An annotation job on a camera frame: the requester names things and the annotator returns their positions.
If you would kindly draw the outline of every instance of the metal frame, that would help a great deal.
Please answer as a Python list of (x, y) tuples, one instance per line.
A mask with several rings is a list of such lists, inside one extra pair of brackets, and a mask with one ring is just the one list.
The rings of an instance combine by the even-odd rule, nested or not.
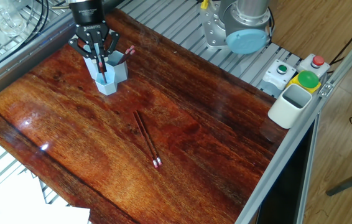
[[(119, 5), (119, 8), (182, 47), (191, 50), (200, 57), (254, 86), (258, 86), (264, 72), (274, 59), (278, 58), (292, 66), (299, 62), (300, 59), (296, 55), (275, 44), (268, 45), (255, 54), (243, 56), (232, 54), (228, 49), (209, 49), (205, 44), (205, 40), (203, 40), (204, 31), (195, 10), (197, 5), (192, 4), (193, 1), (195, 2), (195, 0), (183, 1), (178, 7), (173, 7), (172, 4), (178, 4), (177, 1), (127, 0)], [(176, 16), (176, 13), (180, 13), (183, 19), (179, 19), (180, 15)], [(169, 29), (170, 26), (167, 22), (174, 27), (173, 30)], [(39, 36), (24, 49), (2, 61), (0, 63), (0, 91), (63, 46), (73, 35), (73, 29), (74, 23), (71, 12), (65, 12), (52, 21), (51, 26), (45, 31), (45, 35)], [(351, 67), (352, 51), (335, 70), (335, 73), (323, 86), (319, 94), (313, 96), (312, 102), (302, 113), (295, 126), (289, 130), (236, 223), (249, 223), (306, 131), (318, 116), (318, 112), (327, 102), (333, 88)], [(309, 179), (309, 177), (305, 179), (306, 189), (304, 192), (307, 192)]]
[[(59, 0), (49, 0), (49, 5), (52, 6), (54, 4), (58, 4), (59, 2)], [(17, 50), (17, 48), (26, 40), (26, 38), (28, 38), (30, 32), (36, 26), (39, 20), (41, 3), (39, 3), (38, 0), (17, 1), (15, 4), (19, 9), (20, 15), (23, 17), (23, 19), (26, 20), (27, 27), (25, 28), (25, 31), (17, 37), (7, 37), (0, 30), (0, 61), (10, 56), (13, 51)], [(54, 11), (49, 8), (47, 24), (50, 24), (53, 19), (62, 13), (64, 13), (64, 10)]]
[[(327, 84), (331, 85), (333, 89), (351, 67), (352, 49), (342, 61), (340, 66), (335, 70), (332, 77), (327, 81)], [(328, 101), (328, 96), (330, 96), (332, 89), (324, 96), (321, 94), (322, 90), (320, 90), (319, 94), (313, 97), (312, 102), (307, 106), (306, 110), (295, 123), (294, 127), (288, 131), (276, 154), (274, 154), (273, 159), (270, 161), (269, 166), (263, 173), (263, 176), (261, 177), (254, 192), (248, 199), (236, 223), (249, 223), (256, 210), (259, 208), (260, 203), (263, 201), (263, 198), (266, 196), (271, 186), (276, 181), (278, 175), (281, 173), (282, 168), (286, 165), (300, 140), (303, 138), (305, 132), (313, 123), (320, 110), (324, 107), (324, 104)]]
[(310, 177), (312, 175), (312, 167), (313, 167), (313, 158), (315, 153), (315, 147), (317, 145), (317, 134), (318, 134), (318, 126), (320, 125), (320, 115), (321, 115), (321, 112), (317, 115), (314, 121), (313, 136), (310, 144), (310, 149), (308, 152), (305, 178), (303, 180), (303, 188), (300, 194), (299, 207), (297, 208), (297, 214), (295, 217), (296, 223), (303, 223), (303, 218), (305, 215), (308, 187), (310, 185)]

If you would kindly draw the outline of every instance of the control box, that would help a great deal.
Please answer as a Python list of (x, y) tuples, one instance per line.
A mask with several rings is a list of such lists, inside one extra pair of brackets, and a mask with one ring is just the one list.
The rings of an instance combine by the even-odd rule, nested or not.
[(258, 89), (277, 98), (295, 72), (294, 67), (276, 59), (265, 72)]
[(297, 71), (311, 71), (318, 78), (321, 78), (330, 69), (330, 65), (325, 63), (324, 58), (310, 54), (305, 60), (301, 61), (297, 67)]
[(263, 76), (263, 81), (272, 83), (279, 90), (284, 90), (289, 80), (295, 75), (296, 69), (285, 62), (275, 60)]

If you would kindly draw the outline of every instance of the wooden floor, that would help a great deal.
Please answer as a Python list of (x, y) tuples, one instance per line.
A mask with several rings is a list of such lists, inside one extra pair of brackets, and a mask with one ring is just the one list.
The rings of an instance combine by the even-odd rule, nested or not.
[[(352, 36), (352, 0), (285, 0), (277, 5), (274, 42), (300, 57), (314, 53), (329, 63)], [(352, 175), (350, 116), (352, 69), (322, 111), (304, 223), (352, 223), (352, 188), (332, 197), (325, 194)]]

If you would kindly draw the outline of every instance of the pencil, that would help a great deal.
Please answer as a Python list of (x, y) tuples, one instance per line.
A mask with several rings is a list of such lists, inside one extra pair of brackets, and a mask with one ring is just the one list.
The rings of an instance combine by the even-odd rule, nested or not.
[(154, 151), (154, 148), (153, 148), (154, 146), (152, 145), (151, 139), (150, 139), (150, 137), (149, 137), (144, 125), (143, 125), (143, 122), (140, 119), (139, 112), (137, 112), (137, 110), (134, 111), (133, 112), (133, 116), (134, 116), (134, 119), (136, 120), (137, 126), (139, 127), (141, 136), (145, 140), (148, 148), (150, 149), (152, 163), (153, 163), (155, 168), (158, 168), (158, 164), (162, 165), (162, 162), (159, 163), (158, 161), (160, 161), (160, 159), (158, 160), (158, 159), (155, 158), (155, 154), (157, 154), (157, 152)]

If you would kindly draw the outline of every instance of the wooden table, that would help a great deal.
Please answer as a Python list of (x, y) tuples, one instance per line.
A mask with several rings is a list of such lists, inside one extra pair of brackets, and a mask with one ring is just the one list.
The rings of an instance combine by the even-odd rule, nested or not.
[(0, 145), (93, 223), (234, 223), (286, 134), (274, 99), (121, 11), (106, 20), (136, 47), (128, 80), (102, 95), (64, 46), (0, 92)]

